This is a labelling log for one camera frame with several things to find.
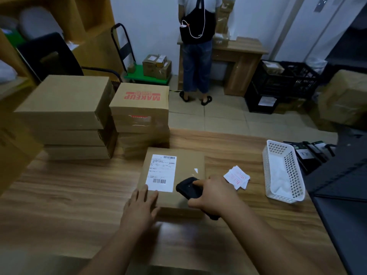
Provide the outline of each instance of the barcode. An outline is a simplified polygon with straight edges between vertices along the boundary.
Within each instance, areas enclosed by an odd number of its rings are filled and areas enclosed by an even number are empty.
[[[166,180],[165,179],[153,179],[154,183],[164,183],[166,184]]]

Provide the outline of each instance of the white t-shirt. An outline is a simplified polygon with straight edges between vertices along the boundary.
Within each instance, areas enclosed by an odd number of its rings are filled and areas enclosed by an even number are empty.
[[[178,4],[185,7],[185,15],[196,8],[196,2],[197,0],[178,0]],[[222,0],[204,0],[204,5],[207,11],[215,13],[215,9],[222,5]]]

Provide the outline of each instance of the black bag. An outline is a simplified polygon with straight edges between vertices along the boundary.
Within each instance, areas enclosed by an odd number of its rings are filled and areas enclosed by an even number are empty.
[[[184,44],[200,44],[211,41],[215,34],[215,13],[205,9],[204,0],[197,0],[196,8],[182,18],[182,24],[186,25],[186,27],[180,27],[181,39]]]

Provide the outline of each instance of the chair backrest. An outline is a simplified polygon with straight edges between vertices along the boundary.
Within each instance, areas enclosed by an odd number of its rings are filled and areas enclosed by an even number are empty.
[[[124,46],[122,46],[121,49],[119,49],[119,46],[117,45],[117,42],[116,42],[116,39],[115,39],[115,36],[114,36],[114,31],[118,27],[122,27],[124,29],[125,36],[126,36],[126,39],[127,39],[127,43]],[[129,36],[127,35],[127,31],[125,29],[125,26],[122,25],[121,23],[117,23],[116,25],[114,25],[111,28],[111,37],[112,37],[113,43],[114,43],[117,51],[119,52],[119,57],[120,57],[120,60],[122,62],[122,66],[124,67],[124,71],[127,72],[125,64],[124,64],[124,59],[126,59],[126,57],[131,54],[132,59],[134,60],[134,63],[136,62],[136,60],[135,60],[134,52],[132,51],[130,39],[129,39]]]
[[[84,75],[73,52],[57,32],[21,44],[17,50],[40,82],[49,74]]]

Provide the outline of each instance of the white cable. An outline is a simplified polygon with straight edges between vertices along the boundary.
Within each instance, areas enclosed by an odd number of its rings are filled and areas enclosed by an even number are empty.
[[[186,24],[187,24],[187,27],[189,27],[190,36],[192,36],[193,38],[201,38],[201,37],[203,36],[203,34],[204,34],[204,30],[205,30],[205,0],[204,0],[204,28],[203,28],[203,32],[201,33],[201,35],[200,35],[199,37],[195,37],[195,36],[193,36],[193,35],[191,34],[191,30],[190,30],[190,25],[189,25],[189,23],[187,23],[187,22],[186,22]]]

